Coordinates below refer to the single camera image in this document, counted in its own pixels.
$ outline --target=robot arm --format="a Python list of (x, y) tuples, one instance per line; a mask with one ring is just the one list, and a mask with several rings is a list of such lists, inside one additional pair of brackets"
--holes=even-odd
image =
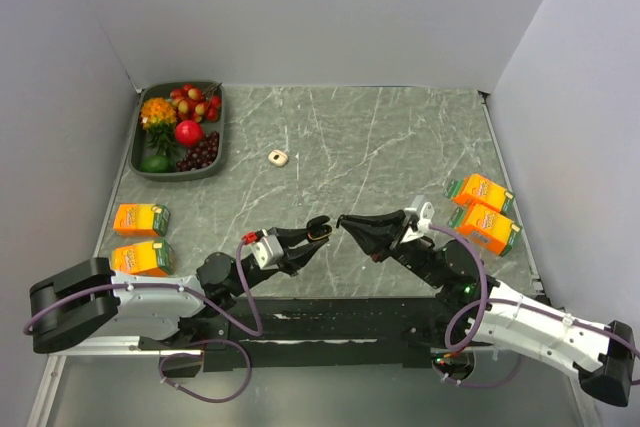
[[(252, 253), (241, 260), (241, 270), (248, 288), (278, 272), (296, 275), (328, 242), (328, 221), (318, 217), (304, 229), (274, 227), (247, 234), (245, 243)], [(172, 347), (185, 345), (194, 338), (208, 338), (216, 311), (232, 308), (235, 297), (243, 293), (236, 259), (222, 252), (209, 255), (195, 275), (179, 278), (128, 275), (111, 270), (108, 259), (89, 259), (31, 287), (31, 312), (37, 319), (33, 349), (59, 352), (100, 336), (140, 336)], [(68, 302), (52, 308), (63, 300)], [(205, 309), (207, 301), (218, 309)]]
[[(427, 236), (433, 214), (432, 205), (418, 196), (410, 207), (391, 214), (343, 215), (338, 227), (349, 232), (374, 262), (391, 257), (440, 289), (436, 298), (445, 307), (445, 314), (438, 319), (439, 339), (429, 340), (433, 347), (442, 347), (446, 325), (452, 319), (454, 341), (465, 337), (475, 323), (480, 289), (478, 269), (467, 247), (452, 240), (435, 248)], [(619, 321), (609, 325), (588, 322), (530, 299), (490, 276), (487, 283), (489, 306), (473, 342), (493, 344), (539, 360), (577, 379), (582, 389), (598, 400), (617, 406), (628, 404), (634, 355), (607, 335), (614, 334), (633, 345), (633, 331), (628, 325)]]

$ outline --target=red connector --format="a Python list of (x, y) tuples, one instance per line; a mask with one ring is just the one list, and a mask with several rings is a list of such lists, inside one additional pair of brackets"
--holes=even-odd
[(253, 244), (258, 241), (258, 234), (256, 232), (249, 232), (242, 236), (242, 240), (244, 240), (246, 245)]

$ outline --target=white wall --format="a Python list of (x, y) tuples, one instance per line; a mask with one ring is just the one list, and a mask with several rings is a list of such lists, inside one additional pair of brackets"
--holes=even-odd
[[(640, 338), (639, 0), (544, 0), (490, 112), (557, 305)], [(640, 368), (636, 368), (636, 377)], [(605, 425), (640, 425), (601, 406)]]
[(134, 83), (493, 90), (542, 0), (91, 0)]
[(0, 424), (26, 423), (45, 356), (29, 287), (90, 257), (134, 91), (84, 0), (0, 0)]

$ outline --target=cable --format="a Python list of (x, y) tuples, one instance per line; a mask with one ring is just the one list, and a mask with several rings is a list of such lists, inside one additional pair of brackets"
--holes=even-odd
[[(554, 314), (552, 312), (547, 312), (546, 310), (543, 310), (543, 309), (541, 309), (539, 307), (536, 307), (536, 306), (533, 306), (533, 305), (519, 304), (518, 302), (516, 302), (514, 300), (489, 299), (488, 303), (489, 304), (507, 304), (507, 305), (514, 305), (514, 306), (518, 306), (519, 305), (521, 309), (530, 310), (531, 312), (535, 312), (536, 314), (546, 315), (547, 317), (550, 317), (550, 318), (552, 318), (554, 320), (557, 320), (559, 322), (562, 322), (562, 320), (564, 318), (562, 315)], [(449, 325), (455, 324), (469, 310), (471, 310), (474, 307), (477, 307), (479, 305), (480, 305), (480, 301), (479, 300), (474, 300), (473, 302), (470, 302), (469, 304), (465, 305), (462, 309), (460, 309), (458, 312), (456, 312), (456, 314), (451, 318), (451, 322), (449, 323)], [(596, 334), (601, 334), (601, 335), (604, 335), (606, 337), (609, 337), (614, 342), (618, 342), (620, 345), (622, 345), (623, 347), (627, 348), (631, 353), (633, 353), (633, 355), (636, 358), (640, 358), (640, 350), (638, 350), (638, 348), (635, 345), (627, 342), (626, 340), (624, 340), (619, 335), (614, 334), (613, 332), (609, 332), (608, 330), (599, 329), (598, 327), (594, 327), (593, 325), (585, 324), (584, 322), (581, 322), (578, 319), (574, 319), (573, 320), (573, 324), (577, 325), (581, 329), (585, 329), (585, 330), (588, 330), (590, 332), (594, 332)], [(631, 385), (640, 385), (640, 379), (632, 380), (631, 381)]]
[(456, 386), (459, 387), (465, 387), (467, 389), (496, 389), (498, 387), (502, 387), (503, 385), (508, 384), (509, 382), (511, 382), (516, 375), (518, 375), (518, 373), (520, 372), (520, 370), (522, 369), (522, 356), (518, 355), (518, 360), (516, 361), (516, 365), (513, 367), (513, 369), (511, 370), (511, 372), (509, 372), (509, 374), (502, 380), (499, 380), (497, 382), (494, 382), (493, 384), (472, 384), (470, 382), (462, 382), (460, 380), (453, 380), (451, 377), (447, 376), (447, 375), (442, 375), (442, 373), (438, 370), (435, 369), (436, 372), (438, 372), (438, 375), (440, 375), (440, 377), (442, 378), (443, 382), (446, 382), (448, 384), (455, 384)]
[(444, 334), (444, 345), (449, 350), (462, 350), (466, 348), (470, 343), (473, 337), (478, 333), (478, 329), (480, 329), (480, 324), (482, 323), (482, 319), (484, 317), (484, 312), (487, 310), (487, 300), (489, 298), (489, 289), (487, 287), (487, 272), (484, 270), (484, 264), (482, 260), (480, 260), (480, 256), (476, 252), (476, 250), (471, 246), (470, 242), (462, 237), (455, 230), (449, 229), (448, 227), (438, 226), (438, 225), (429, 225), (429, 229), (437, 230), (438, 232), (443, 232), (447, 235), (450, 235), (458, 242), (460, 242), (471, 254), (473, 260), (476, 262), (476, 267), (478, 268), (478, 281), (480, 282), (480, 300), (477, 300), (475, 304), (478, 306), (478, 313), (475, 316), (475, 322), (471, 326), (469, 333), (467, 336), (462, 339), (457, 344), (451, 343), (451, 334), (453, 333), (453, 328), (455, 327), (456, 322), (454, 321), (455, 316), (451, 319), (451, 322), (447, 325), (447, 329)]
[[(240, 279), (240, 283), (242, 284), (242, 288), (244, 289), (244, 292), (247, 296), (247, 301), (249, 303), (249, 308), (251, 309), (251, 313), (253, 314), (253, 318), (256, 321), (256, 330), (252, 330), (249, 327), (245, 326), (243, 323), (241, 323), (240, 321), (236, 320), (234, 317), (232, 317), (230, 314), (228, 314), (225, 310), (223, 310), (222, 308), (220, 308), (218, 305), (216, 305), (214, 302), (212, 302), (211, 300), (209, 300), (205, 295), (201, 294), (200, 292), (198, 292), (197, 290), (193, 290), (190, 287), (186, 287), (180, 284), (156, 284), (156, 283), (151, 283), (151, 282), (135, 282), (135, 283), (120, 283), (120, 284), (109, 284), (109, 285), (99, 285), (96, 287), (91, 287), (88, 289), (84, 289), (81, 290), (80, 292), (76, 292), (74, 294), (69, 295), (68, 297), (65, 297), (64, 299), (60, 299), (57, 302), (54, 302), (53, 304), (45, 307), (44, 309), (42, 309), (40, 312), (38, 312), (36, 315), (34, 315), (33, 317), (31, 317), (31, 319), (29, 319), (29, 321), (25, 324), (24, 328), (22, 329), (22, 333), (25, 335), (33, 335), (33, 326), (35, 324), (37, 324), (40, 320), (42, 320), (43, 317), (45, 317), (46, 315), (50, 314), (51, 312), (53, 312), (56, 309), (59, 309), (60, 307), (67, 305), (70, 302), (73, 302), (75, 300), (78, 300), (82, 297), (86, 297), (87, 295), (92, 295), (92, 294), (96, 294), (98, 292), (106, 292), (109, 290), (132, 290), (132, 289), (175, 289), (176, 292), (186, 292), (187, 294), (195, 297), (196, 299), (202, 301), (206, 306), (212, 308), (213, 310), (215, 310), (216, 312), (218, 312), (218, 314), (220, 314), (222, 317), (224, 317), (225, 319), (227, 319), (230, 323), (232, 323), (233, 325), (235, 325), (236, 327), (238, 327), (240, 330), (242, 330), (243, 332), (249, 334), (249, 335), (253, 335), (255, 337), (260, 337), (263, 333), (264, 333), (264, 328), (262, 326), (262, 320), (260, 319), (260, 314), (258, 312), (258, 307), (256, 306), (255, 300), (253, 299), (253, 296), (251, 295), (251, 289), (249, 288), (249, 283), (247, 282), (247, 278), (244, 275), (244, 271), (242, 270), (242, 248), (245, 246), (246, 242), (245, 240), (241, 240), (240, 244), (238, 245), (238, 248), (236, 249), (236, 269), (238, 270), (238, 277)], [(178, 354), (172, 354), (169, 355), (167, 357), (165, 357), (164, 359), (162, 359), (162, 361), (158, 364), (158, 369), (160, 370), (160, 375), (162, 376), (162, 381), (166, 382), (167, 384), (171, 385), (172, 387), (176, 388), (177, 390), (190, 395), (191, 397), (194, 397), (198, 400), (202, 400), (203, 402), (209, 402), (209, 403), (223, 403), (223, 402), (228, 402), (230, 400), (235, 399), (236, 397), (238, 397), (240, 394), (242, 394), (242, 392), (244, 392), (244, 390), (247, 388), (247, 386), (249, 385), (249, 380), (251, 380), (251, 360), (249, 359), (249, 354), (247, 353), (247, 351), (237, 342), (234, 342), (232, 340), (227, 340), (227, 339), (210, 339), (210, 340), (202, 340), (202, 341), (198, 341), (198, 342), (193, 342), (190, 344), (187, 344), (187, 347), (190, 346), (195, 346), (195, 345), (206, 345), (206, 344), (213, 344), (213, 343), (219, 343), (219, 344), (226, 344), (226, 345), (231, 345), (232, 347), (235, 347), (236, 349), (238, 349), (240, 351), (240, 353), (243, 355), (246, 365), (247, 365), (247, 375), (245, 376), (244, 382), (242, 383), (242, 385), (240, 386), (240, 388), (234, 392), (233, 394), (231, 394), (228, 397), (224, 397), (222, 399), (214, 399), (214, 398), (209, 398), (209, 397), (204, 397), (200, 394), (196, 394), (195, 392), (182, 387), (181, 385), (173, 382), (171, 379), (168, 379), (164, 376), (164, 374), (162, 373), (162, 366), (164, 365), (164, 363), (166, 361), (168, 361), (171, 358), (176, 358), (176, 357), (187, 357), (187, 358), (196, 358), (199, 359), (200, 356), (197, 355), (193, 355), (193, 354), (184, 354), (184, 353), (178, 353)]]

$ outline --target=orange box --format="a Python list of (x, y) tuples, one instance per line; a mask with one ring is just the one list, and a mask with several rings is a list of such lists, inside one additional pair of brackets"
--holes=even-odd
[(173, 249), (164, 239), (148, 240), (111, 253), (111, 268), (131, 275), (167, 277), (173, 274)]
[(164, 205), (120, 204), (113, 230), (120, 235), (163, 237), (171, 214)]
[(458, 205), (470, 206), (480, 203), (501, 214), (509, 211), (515, 199), (513, 192), (480, 174), (471, 174), (464, 180), (452, 180), (447, 186), (445, 196)]
[(483, 204), (458, 207), (449, 226), (501, 257), (507, 255), (522, 227)]

